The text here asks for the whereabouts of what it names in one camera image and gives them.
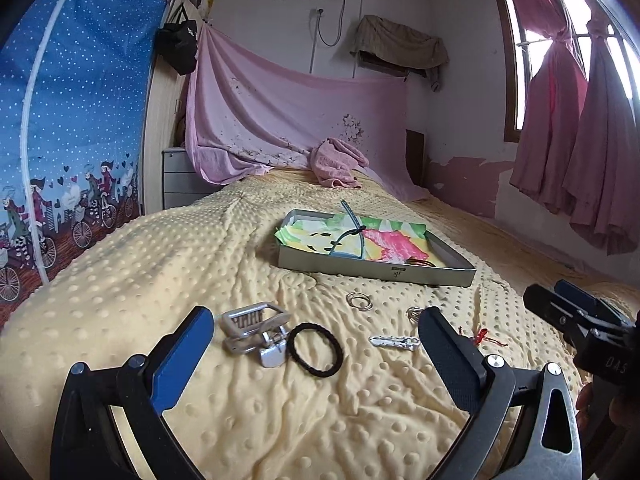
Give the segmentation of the pink hanging bedsheet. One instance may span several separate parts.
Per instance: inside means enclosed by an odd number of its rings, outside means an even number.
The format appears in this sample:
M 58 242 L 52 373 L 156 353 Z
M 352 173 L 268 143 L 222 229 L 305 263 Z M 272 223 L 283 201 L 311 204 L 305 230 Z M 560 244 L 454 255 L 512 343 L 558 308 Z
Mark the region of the pink hanging bedsheet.
M 408 88 L 400 78 L 289 70 L 204 26 L 186 97 L 186 152 L 205 181 L 228 185 L 274 168 L 307 169 L 329 138 L 368 160 L 363 173 L 411 202 L 427 196 L 407 169 Z

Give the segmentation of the blue cartoon fabric wardrobe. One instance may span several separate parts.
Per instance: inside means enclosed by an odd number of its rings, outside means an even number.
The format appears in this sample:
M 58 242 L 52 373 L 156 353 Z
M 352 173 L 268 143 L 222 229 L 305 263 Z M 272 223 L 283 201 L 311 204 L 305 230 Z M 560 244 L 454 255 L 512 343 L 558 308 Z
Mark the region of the blue cartoon fabric wardrobe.
M 34 0 L 1 47 L 1 314 L 141 211 L 169 0 Z

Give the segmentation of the silver hoop earrings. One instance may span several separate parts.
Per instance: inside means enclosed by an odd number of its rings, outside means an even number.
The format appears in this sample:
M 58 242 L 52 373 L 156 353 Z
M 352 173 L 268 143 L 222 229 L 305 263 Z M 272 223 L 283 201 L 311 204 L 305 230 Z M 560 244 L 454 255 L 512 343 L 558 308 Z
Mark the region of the silver hoop earrings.
M 413 325 L 418 325 L 420 316 L 423 312 L 422 308 L 411 307 L 406 311 L 409 322 Z

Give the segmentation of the wooden wardrobe panel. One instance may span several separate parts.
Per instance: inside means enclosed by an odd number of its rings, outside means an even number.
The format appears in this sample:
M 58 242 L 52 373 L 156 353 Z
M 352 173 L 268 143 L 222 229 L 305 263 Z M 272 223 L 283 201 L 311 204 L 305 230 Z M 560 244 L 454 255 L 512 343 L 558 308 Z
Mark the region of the wooden wardrobe panel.
M 139 172 L 142 214 L 163 209 L 163 151 L 174 142 L 175 128 L 188 77 L 179 75 L 153 50 L 146 101 Z

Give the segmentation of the grey drawer cabinet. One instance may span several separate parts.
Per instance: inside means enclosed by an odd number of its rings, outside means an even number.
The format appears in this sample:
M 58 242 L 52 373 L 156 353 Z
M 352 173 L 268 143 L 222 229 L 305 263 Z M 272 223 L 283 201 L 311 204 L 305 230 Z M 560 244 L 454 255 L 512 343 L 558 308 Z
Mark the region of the grey drawer cabinet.
M 205 181 L 194 170 L 184 148 L 163 151 L 163 208 L 189 206 L 221 190 Z

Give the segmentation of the black hanging bag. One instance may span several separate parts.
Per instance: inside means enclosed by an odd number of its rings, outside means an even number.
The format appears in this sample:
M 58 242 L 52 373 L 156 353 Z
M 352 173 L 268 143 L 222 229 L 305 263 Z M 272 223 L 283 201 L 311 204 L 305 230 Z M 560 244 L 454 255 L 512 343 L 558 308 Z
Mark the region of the black hanging bag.
M 198 24 L 194 20 L 166 23 L 155 33 L 154 48 L 179 75 L 192 73 L 198 52 Z

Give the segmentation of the colourful floral paper liner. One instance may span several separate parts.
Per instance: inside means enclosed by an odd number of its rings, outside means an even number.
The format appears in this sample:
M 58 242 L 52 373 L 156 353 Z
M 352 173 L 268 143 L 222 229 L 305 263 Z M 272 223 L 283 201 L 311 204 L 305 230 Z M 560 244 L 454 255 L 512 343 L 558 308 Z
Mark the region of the colourful floral paper liner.
M 317 255 L 384 263 L 408 263 L 446 268 L 427 239 L 422 223 L 411 223 L 348 214 L 313 217 L 294 214 L 276 231 L 285 247 Z

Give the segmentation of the silver hair barrette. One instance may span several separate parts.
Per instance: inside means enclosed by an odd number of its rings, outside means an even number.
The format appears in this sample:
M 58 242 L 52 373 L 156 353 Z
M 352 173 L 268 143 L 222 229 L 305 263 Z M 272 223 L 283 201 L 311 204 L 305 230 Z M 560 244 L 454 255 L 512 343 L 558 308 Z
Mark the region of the silver hair barrette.
M 371 336 L 370 344 L 376 348 L 395 348 L 414 351 L 421 347 L 421 341 L 413 336 Z

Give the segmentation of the grey metal tray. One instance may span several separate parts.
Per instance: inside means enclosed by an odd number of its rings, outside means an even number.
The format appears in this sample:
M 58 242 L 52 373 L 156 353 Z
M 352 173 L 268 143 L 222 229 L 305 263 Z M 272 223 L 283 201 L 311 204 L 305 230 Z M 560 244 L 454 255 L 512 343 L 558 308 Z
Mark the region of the grey metal tray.
M 352 220 L 360 217 L 355 214 L 349 204 L 342 203 L 343 210 L 337 214 L 348 214 Z M 326 217 L 328 212 L 294 209 L 282 220 L 291 219 L 294 214 L 311 214 L 313 217 Z M 434 266 L 418 266 L 408 263 L 384 263 L 363 261 L 345 257 L 317 255 L 283 246 L 278 242 L 278 265 L 281 268 L 307 273 L 324 273 L 332 275 L 353 276 L 354 278 L 373 278 L 374 280 L 403 282 L 428 286 L 469 287 L 475 276 L 475 266 L 463 257 L 460 252 L 449 246 L 426 226 L 427 239 L 435 246 L 436 255 L 446 263 L 446 268 Z

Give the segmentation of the brown cloth on shelf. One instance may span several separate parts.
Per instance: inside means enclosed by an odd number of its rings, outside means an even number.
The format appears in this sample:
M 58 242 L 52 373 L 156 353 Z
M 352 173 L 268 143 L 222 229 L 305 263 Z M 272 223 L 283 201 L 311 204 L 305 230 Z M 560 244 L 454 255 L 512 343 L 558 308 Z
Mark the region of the brown cloth on shelf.
M 449 62 L 442 38 L 372 14 L 359 22 L 349 53 L 369 70 L 397 77 L 417 74 L 433 92 L 442 88 L 442 68 Z

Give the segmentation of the pink window curtain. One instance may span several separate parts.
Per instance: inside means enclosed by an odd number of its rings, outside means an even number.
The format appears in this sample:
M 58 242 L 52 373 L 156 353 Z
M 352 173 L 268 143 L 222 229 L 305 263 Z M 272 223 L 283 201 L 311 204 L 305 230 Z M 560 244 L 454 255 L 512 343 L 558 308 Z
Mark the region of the pink window curtain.
M 608 255 L 639 247 L 639 133 L 606 34 L 611 20 L 597 0 L 590 69 L 572 48 L 561 0 L 513 0 L 525 29 L 550 40 L 528 85 L 524 126 L 511 183 L 552 214 L 562 214 Z

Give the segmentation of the wooden window frame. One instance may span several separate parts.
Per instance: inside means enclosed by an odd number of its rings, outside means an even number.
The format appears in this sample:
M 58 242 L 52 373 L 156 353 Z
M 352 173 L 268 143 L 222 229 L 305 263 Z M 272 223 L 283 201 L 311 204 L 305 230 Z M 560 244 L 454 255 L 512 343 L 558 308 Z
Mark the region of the wooden window frame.
M 515 44 L 508 5 L 506 0 L 496 0 L 502 32 L 504 67 L 506 68 L 506 116 L 504 116 L 504 136 L 506 143 L 518 143 L 520 130 L 516 126 L 518 112 L 518 81 L 516 80 Z

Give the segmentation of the pink crumpled towel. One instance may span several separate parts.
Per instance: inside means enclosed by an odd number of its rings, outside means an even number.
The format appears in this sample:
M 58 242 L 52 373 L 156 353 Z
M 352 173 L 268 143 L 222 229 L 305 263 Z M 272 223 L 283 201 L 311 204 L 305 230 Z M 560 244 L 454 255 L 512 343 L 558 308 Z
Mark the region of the pink crumpled towel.
M 369 159 L 358 148 L 329 138 L 311 151 L 309 166 L 318 183 L 326 188 L 361 188 L 354 172 L 368 168 Z

